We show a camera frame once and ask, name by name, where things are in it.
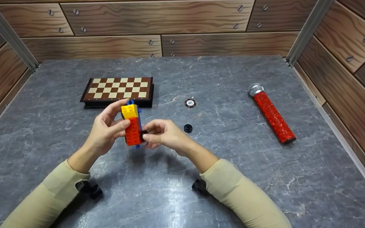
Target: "toy microphone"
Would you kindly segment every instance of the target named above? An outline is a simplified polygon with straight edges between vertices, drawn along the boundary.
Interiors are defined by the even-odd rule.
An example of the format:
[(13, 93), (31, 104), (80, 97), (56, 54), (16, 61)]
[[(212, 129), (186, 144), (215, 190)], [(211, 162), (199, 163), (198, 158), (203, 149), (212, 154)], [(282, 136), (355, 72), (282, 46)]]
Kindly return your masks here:
[(270, 123), (270, 126), (273, 128), (282, 143), (289, 144), (297, 139), (290, 127), (281, 117), (278, 110), (274, 107), (267, 94), (264, 92), (264, 87), (261, 84), (251, 84), (247, 94), (255, 99)]

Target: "beige sleeve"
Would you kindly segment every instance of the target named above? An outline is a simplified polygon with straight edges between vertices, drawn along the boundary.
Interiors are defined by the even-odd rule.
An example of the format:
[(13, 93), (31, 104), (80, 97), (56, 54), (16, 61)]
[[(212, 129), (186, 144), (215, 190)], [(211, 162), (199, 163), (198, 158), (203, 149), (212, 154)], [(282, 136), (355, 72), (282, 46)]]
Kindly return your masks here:
[(267, 194), (227, 160), (220, 159), (200, 176), (207, 191), (231, 208), (247, 227), (291, 228)]
[(48, 228), (77, 196), (75, 184), (90, 174), (74, 171), (67, 160), (59, 164), (6, 218), (0, 228)]

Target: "yellow lego brick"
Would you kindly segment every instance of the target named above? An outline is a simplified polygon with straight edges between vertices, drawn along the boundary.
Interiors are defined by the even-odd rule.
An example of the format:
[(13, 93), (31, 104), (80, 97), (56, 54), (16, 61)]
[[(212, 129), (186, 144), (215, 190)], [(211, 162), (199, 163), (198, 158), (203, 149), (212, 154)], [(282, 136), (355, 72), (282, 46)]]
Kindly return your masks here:
[(123, 118), (125, 118), (125, 119), (139, 117), (138, 106), (135, 105), (135, 104), (133, 104), (133, 105), (124, 105), (124, 106), (121, 107), (121, 109), (122, 109)]

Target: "table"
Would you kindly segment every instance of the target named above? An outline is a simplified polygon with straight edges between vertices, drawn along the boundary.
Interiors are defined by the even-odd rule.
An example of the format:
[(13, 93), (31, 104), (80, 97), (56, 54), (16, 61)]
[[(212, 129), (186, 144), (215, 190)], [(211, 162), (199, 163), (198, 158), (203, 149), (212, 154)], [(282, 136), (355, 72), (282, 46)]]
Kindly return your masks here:
[[(45, 61), (0, 119), (0, 224), (77, 150), (101, 110), (84, 110), (89, 78), (153, 77), (153, 108), (142, 122), (170, 118), (277, 203), (294, 227), (365, 227), (365, 179), (280, 56), (202, 56)], [(297, 141), (283, 146), (247, 96), (265, 86)], [(194, 97), (197, 105), (184, 101)], [(117, 140), (91, 170), (104, 198), (80, 197), (59, 228), (243, 227), (212, 197), (192, 191), (198, 171), (166, 148)]]

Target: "checkered board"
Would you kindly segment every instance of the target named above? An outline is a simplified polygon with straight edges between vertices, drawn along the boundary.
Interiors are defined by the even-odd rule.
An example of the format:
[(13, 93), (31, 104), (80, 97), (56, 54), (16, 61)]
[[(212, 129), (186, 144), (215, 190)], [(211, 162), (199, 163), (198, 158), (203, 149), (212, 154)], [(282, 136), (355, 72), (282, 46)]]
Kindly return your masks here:
[(91, 78), (80, 102), (85, 108), (104, 108), (112, 102), (130, 98), (139, 107), (151, 108), (153, 77), (150, 78)]

